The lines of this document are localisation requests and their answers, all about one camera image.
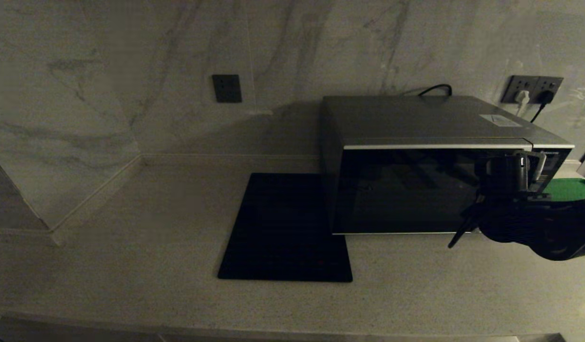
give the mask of sticker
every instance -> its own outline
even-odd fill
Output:
[[[483,119],[498,125],[499,127],[522,127],[518,123],[508,119],[507,117],[499,114],[484,114],[481,115]]]

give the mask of black switch plate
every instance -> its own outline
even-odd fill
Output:
[[[215,86],[217,102],[236,104],[242,102],[240,89],[240,76],[238,75],[213,75],[212,83]]]

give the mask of black plug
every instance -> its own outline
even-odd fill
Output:
[[[547,91],[543,91],[539,96],[538,96],[538,101],[540,104],[542,104],[542,106],[546,106],[547,104],[549,104],[550,102],[552,102],[552,99],[555,98],[555,93],[547,90]]]
[[[533,117],[533,119],[531,119],[531,122],[535,121],[535,119],[538,118],[539,113],[542,112],[542,110],[544,109],[544,107],[549,104],[550,102],[552,102],[552,99],[555,98],[555,93],[546,90],[543,91],[539,96],[538,96],[538,101],[540,103],[539,105],[539,110],[537,113],[535,113],[535,116]]]

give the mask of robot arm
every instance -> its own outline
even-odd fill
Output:
[[[585,255],[585,199],[535,200],[537,193],[527,189],[531,180],[537,179],[535,173],[539,173],[540,164],[534,166],[531,174],[529,156],[531,154],[521,152],[477,164],[476,173],[481,179],[477,201],[463,213],[466,221],[449,247],[453,247],[464,232],[479,227],[485,236],[496,242],[527,245],[549,260]]]

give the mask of green surface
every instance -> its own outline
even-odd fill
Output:
[[[585,199],[585,180],[582,178],[558,178],[551,180],[545,193],[552,195],[553,201],[577,201]]]

